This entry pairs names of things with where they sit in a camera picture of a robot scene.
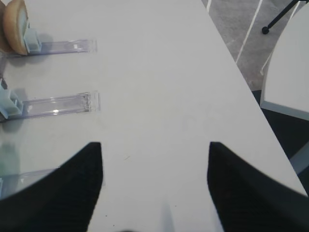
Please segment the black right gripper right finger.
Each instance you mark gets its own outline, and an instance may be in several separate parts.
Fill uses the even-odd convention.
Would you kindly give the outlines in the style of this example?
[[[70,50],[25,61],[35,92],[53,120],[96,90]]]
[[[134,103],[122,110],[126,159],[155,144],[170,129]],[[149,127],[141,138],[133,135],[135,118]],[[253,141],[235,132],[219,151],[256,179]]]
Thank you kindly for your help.
[[[307,232],[308,197],[211,142],[208,189],[225,232]]]

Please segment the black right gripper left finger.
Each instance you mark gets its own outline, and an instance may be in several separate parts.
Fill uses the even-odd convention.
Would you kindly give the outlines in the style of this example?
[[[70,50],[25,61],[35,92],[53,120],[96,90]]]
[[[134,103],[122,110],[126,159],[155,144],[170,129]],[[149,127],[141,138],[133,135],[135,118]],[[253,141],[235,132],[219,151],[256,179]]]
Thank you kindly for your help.
[[[50,174],[0,202],[2,232],[85,232],[103,183],[101,144],[91,142]]]

